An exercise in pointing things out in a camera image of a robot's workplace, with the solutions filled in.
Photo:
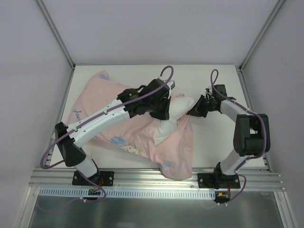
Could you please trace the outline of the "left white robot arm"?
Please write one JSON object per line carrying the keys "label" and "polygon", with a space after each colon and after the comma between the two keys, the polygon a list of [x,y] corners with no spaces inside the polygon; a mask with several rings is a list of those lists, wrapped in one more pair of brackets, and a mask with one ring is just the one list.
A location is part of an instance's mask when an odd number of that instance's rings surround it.
{"label": "left white robot arm", "polygon": [[82,147],[108,128],[137,115],[149,113],[158,120],[169,119],[173,80],[154,79],[148,85],[122,91],[110,104],[76,123],[55,126],[56,145],[67,167],[74,167],[88,185],[99,185],[101,173]]}

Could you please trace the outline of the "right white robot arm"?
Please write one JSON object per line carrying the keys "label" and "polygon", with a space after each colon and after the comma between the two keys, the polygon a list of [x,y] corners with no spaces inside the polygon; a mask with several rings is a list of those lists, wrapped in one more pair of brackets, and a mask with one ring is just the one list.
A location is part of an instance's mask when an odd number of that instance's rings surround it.
{"label": "right white robot arm", "polygon": [[262,157],[270,149],[269,119],[266,114],[256,114],[228,97],[225,85],[214,85],[201,95],[188,111],[194,117],[207,117],[218,111],[234,123],[233,150],[219,162],[212,173],[199,173],[199,188],[239,189],[237,171],[249,160]]}

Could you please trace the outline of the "white pillow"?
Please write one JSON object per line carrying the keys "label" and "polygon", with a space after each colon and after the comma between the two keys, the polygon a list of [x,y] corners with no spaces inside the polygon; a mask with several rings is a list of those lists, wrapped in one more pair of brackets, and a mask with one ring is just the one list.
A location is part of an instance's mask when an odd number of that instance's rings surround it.
{"label": "white pillow", "polygon": [[154,132],[153,140],[159,145],[177,129],[180,118],[194,106],[194,99],[187,96],[176,96],[169,105],[169,119],[162,120]]}

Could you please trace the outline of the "pink Journey pillow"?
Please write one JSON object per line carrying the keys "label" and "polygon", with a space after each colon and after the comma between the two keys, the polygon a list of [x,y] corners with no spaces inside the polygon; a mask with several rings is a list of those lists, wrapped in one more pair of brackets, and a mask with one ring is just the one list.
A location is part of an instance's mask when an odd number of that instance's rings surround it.
{"label": "pink Journey pillow", "polygon": [[[106,107],[126,85],[109,80],[103,70],[93,75],[74,102],[66,124],[74,124]],[[194,136],[188,115],[183,115],[177,129],[166,140],[155,145],[154,132],[160,120],[148,113],[120,122],[89,140],[89,144],[120,148],[150,159],[159,165],[169,179],[184,180],[192,176]]]}

